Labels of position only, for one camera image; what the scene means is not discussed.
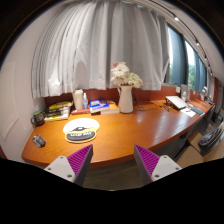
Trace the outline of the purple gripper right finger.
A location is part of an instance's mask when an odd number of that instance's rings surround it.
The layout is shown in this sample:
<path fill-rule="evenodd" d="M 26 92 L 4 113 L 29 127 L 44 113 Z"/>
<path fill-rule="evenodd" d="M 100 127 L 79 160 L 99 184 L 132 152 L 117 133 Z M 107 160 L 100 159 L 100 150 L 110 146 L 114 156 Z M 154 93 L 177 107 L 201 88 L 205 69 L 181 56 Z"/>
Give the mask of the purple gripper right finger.
<path fill-rule="evenodd" d="M 168 155 L 158 156 L 137 144 L 134 145 L 134 158 L 144 185 L 181 170 Z"/>

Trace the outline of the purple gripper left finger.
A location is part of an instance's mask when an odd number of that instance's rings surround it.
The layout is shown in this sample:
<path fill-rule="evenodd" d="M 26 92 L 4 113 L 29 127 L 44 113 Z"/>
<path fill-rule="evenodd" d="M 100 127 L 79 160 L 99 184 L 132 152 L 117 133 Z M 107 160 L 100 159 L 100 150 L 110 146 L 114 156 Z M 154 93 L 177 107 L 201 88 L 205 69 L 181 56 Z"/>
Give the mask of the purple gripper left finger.
<path fill-rule="evenodd" d="M 48 171 L 65 180 L 82 186 L 93 156 L 93 145 L 90 144 L 68 157 L 59 156 L 50 163 L 45 171 Z"/>

